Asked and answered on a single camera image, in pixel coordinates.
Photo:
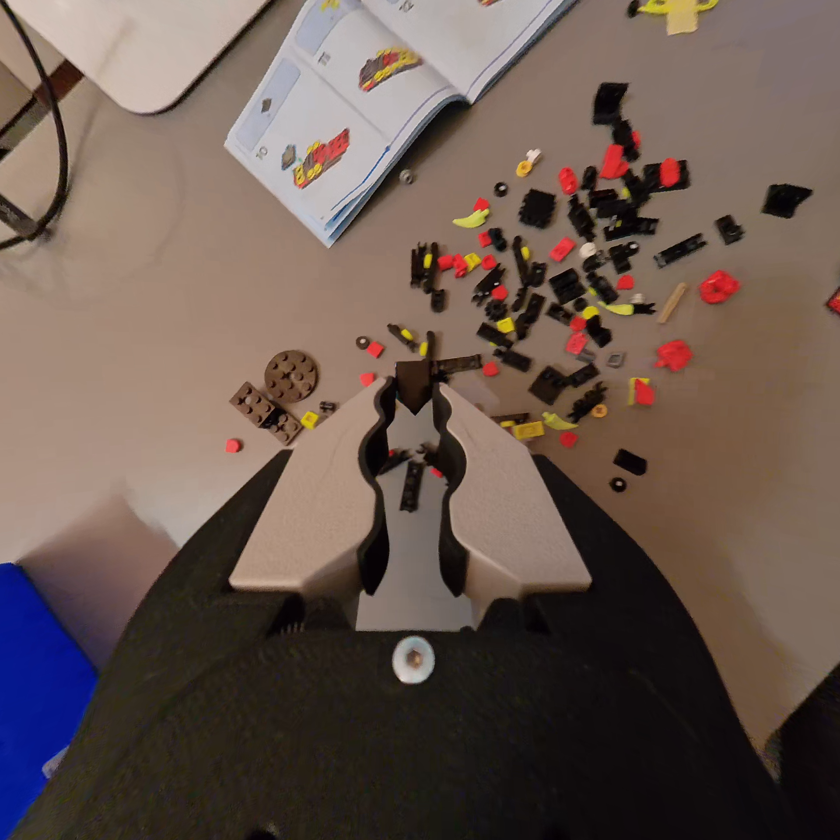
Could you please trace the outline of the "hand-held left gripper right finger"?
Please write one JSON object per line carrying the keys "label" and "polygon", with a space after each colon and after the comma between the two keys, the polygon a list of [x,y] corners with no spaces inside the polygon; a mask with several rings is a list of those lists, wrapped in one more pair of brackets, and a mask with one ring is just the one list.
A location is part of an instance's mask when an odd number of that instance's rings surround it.
{"label": "hand-held left gripper right finger", "polygon": [[447,482],[438,558],[449,591],[520,601],[588,590],[592,576],[526,445],[444,384],[436,429]]}

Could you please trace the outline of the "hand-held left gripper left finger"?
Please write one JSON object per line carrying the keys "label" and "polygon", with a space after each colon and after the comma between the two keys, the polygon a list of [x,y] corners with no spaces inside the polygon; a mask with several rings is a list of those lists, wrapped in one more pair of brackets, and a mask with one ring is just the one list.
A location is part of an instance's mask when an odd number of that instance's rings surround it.
{"label": "hand-held left gripper left finger", "polygon": [[395,379],[378,379],[292,450],[229,576],[233,589],[375,593],[390,552],[377,476],[395,409]]}

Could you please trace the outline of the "black lego slope brick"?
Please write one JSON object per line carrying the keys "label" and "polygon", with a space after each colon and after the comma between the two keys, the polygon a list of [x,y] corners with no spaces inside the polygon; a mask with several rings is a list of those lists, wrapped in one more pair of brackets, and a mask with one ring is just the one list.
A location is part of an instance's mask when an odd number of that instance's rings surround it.
{"label": "black lego slope brick", "polygon": [[432,399],[433,367],[426,358],[395,363],[396,395],[412,415],[418,415]]}

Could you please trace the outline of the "pile of lego pieces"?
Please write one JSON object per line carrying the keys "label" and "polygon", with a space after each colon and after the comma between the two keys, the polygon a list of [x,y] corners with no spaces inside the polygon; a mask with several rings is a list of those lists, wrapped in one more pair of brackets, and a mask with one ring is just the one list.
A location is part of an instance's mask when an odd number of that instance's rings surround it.
{"label": "pile of lego pieces", "polygon": [[330,381],[341,369],[431,367],[433,381],[500,377],[509,403],[599,463],[594,441],[621,440],[632,470],[654,460],[656,497],[682,516],[813,518],[823,501],[816,444],[818,349],[811,337],[815,221],[761,213],[764,181],[812,189],[812,131],[823,126],[809,85],[759,85],[729,96],[667,98],[683,132],[666,170],[696,186],[632,206],[621,177],[583,195],[548,184],[492,193],[501,166],[488,131],[421,190],[400,186],[365,208],[360,227],[324,257],[289,214],[266,222],[267,293],[231,327],[229,350],[280,340],[312,350]]}

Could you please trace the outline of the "lego instruction booklet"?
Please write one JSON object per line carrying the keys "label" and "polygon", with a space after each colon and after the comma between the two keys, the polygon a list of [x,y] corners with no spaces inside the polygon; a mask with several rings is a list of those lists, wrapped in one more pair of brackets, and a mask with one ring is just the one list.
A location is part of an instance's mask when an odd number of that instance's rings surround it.
{"label": "lego instruction booklet", "polygon": [[225,150],[330,247],[441,110],[489,90],[572,1],[308,1]]}

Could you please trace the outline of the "blue plastic bin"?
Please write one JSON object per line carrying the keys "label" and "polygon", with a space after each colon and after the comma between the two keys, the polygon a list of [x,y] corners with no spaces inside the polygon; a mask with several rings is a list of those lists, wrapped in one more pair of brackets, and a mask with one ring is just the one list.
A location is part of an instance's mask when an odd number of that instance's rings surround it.
{"label": "blue plastic bin", "polygon": [[26,573],[1,566],[1,838],[44,789],[98,675]]}

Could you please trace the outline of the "white desk stand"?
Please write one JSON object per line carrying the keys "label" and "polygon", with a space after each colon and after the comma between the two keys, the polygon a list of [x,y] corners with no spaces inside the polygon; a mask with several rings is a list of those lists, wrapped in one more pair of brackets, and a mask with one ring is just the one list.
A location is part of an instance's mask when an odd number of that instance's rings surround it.
{"label": "white desk stand", "polygon": [[122,109],[167,110],[267,1],[13,1],[18,21]]}

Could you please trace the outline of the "yellowish tape strip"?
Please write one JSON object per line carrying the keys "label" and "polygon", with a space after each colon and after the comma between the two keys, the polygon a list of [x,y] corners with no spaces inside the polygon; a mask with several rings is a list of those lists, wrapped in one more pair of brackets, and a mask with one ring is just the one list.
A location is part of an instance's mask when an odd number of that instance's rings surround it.
{"label": "yellowish tape strip", "polygon": [[699,15],[707,9],[705,1],[667,1],[665,3],[668,36],[688,35],[697,31]]}

